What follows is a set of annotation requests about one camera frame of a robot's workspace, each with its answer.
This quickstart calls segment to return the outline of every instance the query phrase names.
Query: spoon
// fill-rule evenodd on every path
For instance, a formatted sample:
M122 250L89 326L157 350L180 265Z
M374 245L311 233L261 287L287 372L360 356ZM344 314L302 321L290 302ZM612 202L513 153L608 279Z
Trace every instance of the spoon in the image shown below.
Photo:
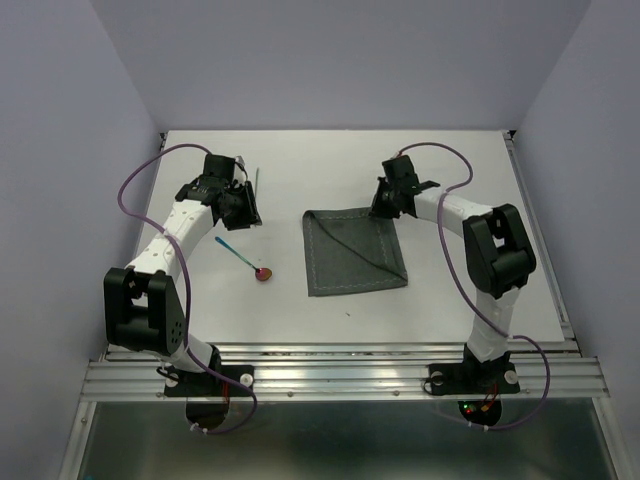
M253 270L255 272L255 276L260 282L266 282L267 280L269 280L271 278L271 275L273 275L273 272L268 268L265 268L265 267L258 268L258 267L256 267L253 263L251 263L249 260L247 260L242 255L240 255L238 252L236 252L231 247L231 245L229 245L227 242L222 240L220 237L216 237L216 242L218 242L220 245L222 245L224 248L229 250L231 253L233 253L236 257L238 257L244 263L246 263L251 268L253 268Z

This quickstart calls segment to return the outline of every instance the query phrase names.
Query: white tabletop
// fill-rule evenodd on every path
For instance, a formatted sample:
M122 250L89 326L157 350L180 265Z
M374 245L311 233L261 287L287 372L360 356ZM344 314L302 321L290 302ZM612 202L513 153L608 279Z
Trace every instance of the white tabletop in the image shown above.
M408 215L396 220L409 286L382 292L308 297L302 214L369 206L383 175L381 162L419 141L446 143L469 158L473 183L457 194L488 205L512 203L534 243L516 178L500 132L449 131L172 131L166 147L199 143L214 153L242 155L251 179L260 167L258 211L263 226L227 232L220 223L189 258L193 284L191 332L207 342L392 343L465 342L473 314L447 270L436 226ZM409 152L421 181L443 186L466 177L452 154L421 148ZM163 223L180 187L202 173L204 155L182 149L158 170L148 215ZM139 250L154 232L145 226ZM258 283L253 272L222 246L219 235L274 275ZM467 291L463 242L447 235ZM534 244L538 259L538 248ZM184 283L178 282L184 302ZM559 316L540 261L515 307L512 333L562 341Z

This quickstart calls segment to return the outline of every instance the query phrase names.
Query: gray wall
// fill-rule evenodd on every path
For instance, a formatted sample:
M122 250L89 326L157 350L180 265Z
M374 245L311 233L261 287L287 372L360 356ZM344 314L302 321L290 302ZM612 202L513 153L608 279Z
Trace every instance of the gray wall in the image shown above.
M515 128L587 0L92 0L162 128Z
M516 144L571 323L640 472L640 3L594 0Z
M0 65L0 477L51 479L139 229L116 192L159 142L87 0L1 2Z

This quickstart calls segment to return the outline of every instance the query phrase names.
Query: cloth stitching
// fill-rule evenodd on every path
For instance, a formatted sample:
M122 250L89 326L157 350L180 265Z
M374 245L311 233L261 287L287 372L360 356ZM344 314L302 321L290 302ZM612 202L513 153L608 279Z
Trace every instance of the cloth stitching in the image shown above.
M402 282L400 278L390 278L387 280L380 280L379 282L370 283L354 283L353 285L339 285L337 287L316 287L318 290L328 290L329 288L353 288L353 287L368 287L370 285L379 285L381 283Z
M355 218L365 218L368 217L369 214L364 215L356 215L354 217L320 217L316 215L317 220L353 220Z
M384 265L387 268L389 267L389 258L387 257L387 249L384 248L384 240L382 239L382 230L380 230L380 224L376 223L376 228L378 229L378 237L380 238L380 245L382 246L382 255L384 256Z
M311 217L308 218L309 223L309 247L311 250L311 274L313 277L313 286L318 288L318 282L316 281L316 257L313 254L313 225L311 223Z

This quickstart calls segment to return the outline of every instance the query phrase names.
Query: gray towel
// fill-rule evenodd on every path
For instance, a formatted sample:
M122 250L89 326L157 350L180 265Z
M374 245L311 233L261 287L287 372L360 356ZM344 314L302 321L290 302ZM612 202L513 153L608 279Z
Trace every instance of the gray towel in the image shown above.
M304 213L302 231L310 297L408 285L393 220L369 217L369 210Z

